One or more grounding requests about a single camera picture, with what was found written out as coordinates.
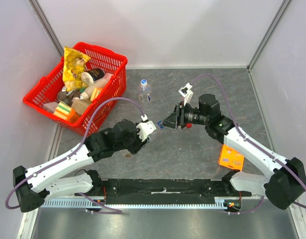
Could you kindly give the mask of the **blue bottle cap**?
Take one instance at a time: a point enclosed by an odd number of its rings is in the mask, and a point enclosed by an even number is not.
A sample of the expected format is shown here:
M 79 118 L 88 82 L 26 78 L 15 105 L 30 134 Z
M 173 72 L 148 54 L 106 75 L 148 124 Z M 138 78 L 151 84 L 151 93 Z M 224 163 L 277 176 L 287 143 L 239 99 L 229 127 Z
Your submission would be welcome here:
M 163 126 L 163 122 L 160 120 L 159 122 L 157 122 L 157 126 L 158 126 L 158 128 L 163 128 L 164 126 Z

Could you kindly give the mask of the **blue label pepsi bottle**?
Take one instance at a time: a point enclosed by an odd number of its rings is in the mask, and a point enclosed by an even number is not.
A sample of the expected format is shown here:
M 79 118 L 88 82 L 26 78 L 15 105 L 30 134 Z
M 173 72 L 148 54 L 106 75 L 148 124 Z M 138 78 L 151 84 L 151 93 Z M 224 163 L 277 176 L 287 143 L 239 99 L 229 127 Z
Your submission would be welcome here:
M 160 133 L 161 133 L 161 129 L 158 125 L 156 125 L 156 129 L 151 134 L 148 135 L 149 141 L 156 140 L 159 137 Z

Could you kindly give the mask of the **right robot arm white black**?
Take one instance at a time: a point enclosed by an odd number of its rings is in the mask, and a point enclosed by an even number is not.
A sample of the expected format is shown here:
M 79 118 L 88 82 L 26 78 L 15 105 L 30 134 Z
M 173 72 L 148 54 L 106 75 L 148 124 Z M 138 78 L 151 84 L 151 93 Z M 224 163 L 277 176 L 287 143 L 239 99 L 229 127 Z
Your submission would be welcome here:
M 296 157 L 287 159 L 278 155 L 235 126 L 230 118 L 222 115 L 214 95 L 201 95 L 197 108 L 186 102 L 177 103 L 160 126 L 183 129 L 190 123 L 203 125 L 211 138 L 236 150 L 262 172 L 262 175 L 233 173 L 221 184 L 225 195 L 246 191 L 265 196 L 274 206 L 285 210 L 306 191 L 304 164 Z

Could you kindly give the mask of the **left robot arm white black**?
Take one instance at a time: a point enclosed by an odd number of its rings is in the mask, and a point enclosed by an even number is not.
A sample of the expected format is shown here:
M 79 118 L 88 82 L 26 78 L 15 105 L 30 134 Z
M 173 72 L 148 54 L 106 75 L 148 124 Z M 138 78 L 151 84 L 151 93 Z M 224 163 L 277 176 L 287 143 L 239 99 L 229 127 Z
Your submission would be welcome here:
M 83 137 L 82 142 L 62 155 L 35 167 L 18 166 L 13 169 L 13 186 L 21 212 L 33 211 L 46 201 L 65 194 L 87 193 L 99 195 L 103 183 L 96 171 L 81 177 L 66 175 L 83 166 L 111 157 L 115 152 L 127 150 L 135 155 L 156 131 L 153 122 L 133 123 L 128 119 L 114 127 Z

